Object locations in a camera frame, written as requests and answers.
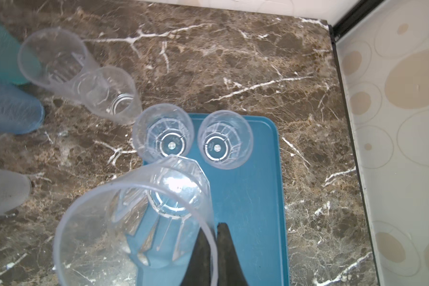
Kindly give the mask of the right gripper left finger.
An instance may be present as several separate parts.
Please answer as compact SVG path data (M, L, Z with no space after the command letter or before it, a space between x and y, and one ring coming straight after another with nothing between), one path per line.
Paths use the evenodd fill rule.
M211 284L211 271L210 245L205 233L200 229L180 286L209 286Z

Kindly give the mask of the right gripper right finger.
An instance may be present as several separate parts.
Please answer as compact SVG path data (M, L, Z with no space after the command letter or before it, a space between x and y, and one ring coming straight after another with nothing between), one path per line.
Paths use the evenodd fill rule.
M218 285L247 286L228 225L218 224L217 232Z

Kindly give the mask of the clear faceted cup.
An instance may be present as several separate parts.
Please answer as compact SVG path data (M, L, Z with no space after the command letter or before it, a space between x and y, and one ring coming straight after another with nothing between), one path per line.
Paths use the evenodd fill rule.
M57 226L53 260L62 286L179 286L200 229L218 283L209 180L196 160L169 156L75 200Z
M168 103L145 109L132 127L132 144L146 163L171 155L186 156L194 142L195 129L189 114Z

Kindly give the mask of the teal plastic tray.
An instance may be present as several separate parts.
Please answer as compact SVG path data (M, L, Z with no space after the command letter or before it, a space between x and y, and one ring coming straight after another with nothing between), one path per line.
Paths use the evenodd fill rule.
M188 155L197 160L211 186L214 221L226 223L243 274L251 286L286 286L288 261L284 195L278 131L260 116L246 116L253 151L236 169L214 168L193 143Z

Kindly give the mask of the small clear cup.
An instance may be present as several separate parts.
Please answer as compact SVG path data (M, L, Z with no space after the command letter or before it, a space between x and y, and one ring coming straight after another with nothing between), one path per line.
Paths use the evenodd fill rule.
M231 170L250 158L253 131L244 116L229 110L209 114L197 133L197 145L204 161L214 168Z

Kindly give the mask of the clear faceted cup front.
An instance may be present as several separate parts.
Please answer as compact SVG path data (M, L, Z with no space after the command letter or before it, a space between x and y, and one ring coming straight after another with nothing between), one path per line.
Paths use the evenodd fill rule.
M168 103L145 109L132 127L132 144L146 163L171 155L186 156L194 142L195 129L189 114Z

